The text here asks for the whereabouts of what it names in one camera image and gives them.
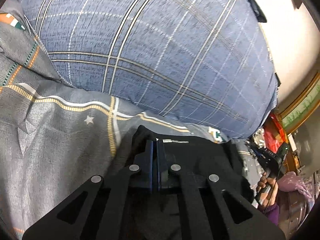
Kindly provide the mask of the purple sleeve forearm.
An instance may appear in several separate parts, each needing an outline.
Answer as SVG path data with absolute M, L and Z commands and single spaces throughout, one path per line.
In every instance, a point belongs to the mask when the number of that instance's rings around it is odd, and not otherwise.
M 278 226 L 279 223 L 279 206 L 277 203 L 274 203 L 273 205 L 263 207 L 262 213 L 276 226 Z

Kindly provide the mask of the person's right hand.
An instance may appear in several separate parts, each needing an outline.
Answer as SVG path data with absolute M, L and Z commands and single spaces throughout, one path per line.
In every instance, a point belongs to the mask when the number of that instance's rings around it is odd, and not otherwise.
M 259 209 L 266 211 L 268 207 L 273 206 L 276 203 L 276 197 L 278 193 L 278 183 L 275 178 L 269 178 L 264 172 L 257 183 L 257 193 L 261 190 L 268 188 L 265 192 L 260 194 Z

